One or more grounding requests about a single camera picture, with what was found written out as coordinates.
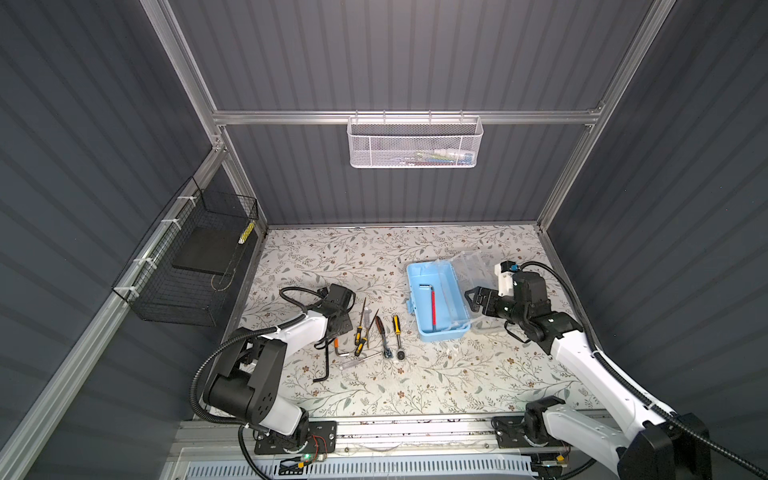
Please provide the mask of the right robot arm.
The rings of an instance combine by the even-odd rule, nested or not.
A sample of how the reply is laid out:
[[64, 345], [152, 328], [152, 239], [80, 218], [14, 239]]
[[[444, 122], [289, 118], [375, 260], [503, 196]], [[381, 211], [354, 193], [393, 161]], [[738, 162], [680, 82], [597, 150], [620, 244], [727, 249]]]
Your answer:
[[562, 440], [620, 479], [710, 479], [706, 426], [693, 414], [677, 415], [595, 348], [585, 328], [551, 306], [544, 278], [535, 272], [497, 267], [495, 289], [464, 293], [474, 312], [519, 327], [575, 375], [615, 421], [609, 428], [550, 396], [527, 404], [523, 430], [541, 444]]

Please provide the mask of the light blue plastic toolbox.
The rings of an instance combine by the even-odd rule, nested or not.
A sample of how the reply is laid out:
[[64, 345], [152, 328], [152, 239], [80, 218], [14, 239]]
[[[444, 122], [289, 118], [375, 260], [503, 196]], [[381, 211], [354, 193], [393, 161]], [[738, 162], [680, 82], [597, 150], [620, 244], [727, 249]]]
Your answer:
[[[502, 330], [500, 320], [473, 314], [465, 292], [477, 286], [494, 289], [494, 266], [500, 254], [462, 251], [448, 259], [411, 263], [406, 267], [409, 284], [408, 311], [416, 318], [419, 337], [426, 343], [456, 340], [467, 332], [489, 334]], [[436, 292], [437, 330], [432, 331], [430, 295], [419, 288], [431, 284]]]

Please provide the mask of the orange handled hex key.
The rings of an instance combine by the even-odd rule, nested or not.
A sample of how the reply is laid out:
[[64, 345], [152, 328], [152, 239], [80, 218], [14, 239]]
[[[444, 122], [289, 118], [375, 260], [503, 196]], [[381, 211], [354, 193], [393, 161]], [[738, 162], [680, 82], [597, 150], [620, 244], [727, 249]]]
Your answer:
[[334, 339], [333, 339], [333, 346], [334, 346], [334, 351], [335, 351], [335, 354], [336, 354], [338, 357], [342, 357], [342, 358], [343, 358], [343, 357], [348, 357], [348, 356], [350, 356], [350, 355], [352, 354], [351, 352], [348, 352], [348, 351], [342, 351], [342, 350], [341, 350], [341, 348], [340, 348], [340, 341], [339, 341], [339, 338], [338, 338], [338, 337], [336, 337], [336, 338], [334, 338]]

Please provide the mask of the red handled hex key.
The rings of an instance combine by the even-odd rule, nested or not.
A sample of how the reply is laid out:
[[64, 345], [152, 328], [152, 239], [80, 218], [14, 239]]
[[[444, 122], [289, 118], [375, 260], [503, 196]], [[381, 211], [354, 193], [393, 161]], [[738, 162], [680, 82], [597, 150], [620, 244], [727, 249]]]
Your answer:
[[419, 288], [429, 292], [430, 295], [430, 315], [432, 331], [437, 330], [437, 310], [436, 310], [436, 292], [431, 284], [420, 284]]

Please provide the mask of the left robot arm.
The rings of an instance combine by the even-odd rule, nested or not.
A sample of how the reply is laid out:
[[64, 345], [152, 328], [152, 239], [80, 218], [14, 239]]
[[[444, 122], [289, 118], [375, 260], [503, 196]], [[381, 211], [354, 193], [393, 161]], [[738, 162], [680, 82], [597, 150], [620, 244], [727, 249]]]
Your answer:
[[236, 329], [193, 376], [189, 403], [196, 416], [214, 424], [250, 427], [298, 451], [310, 437], [309, 413], [279, 393], [285, 361], [307, 346], [324, 351], [352, 330], [356, 294], [332, 284], [318, 290], [283, 287], [279, 296], [300, 309], [281, 324]]

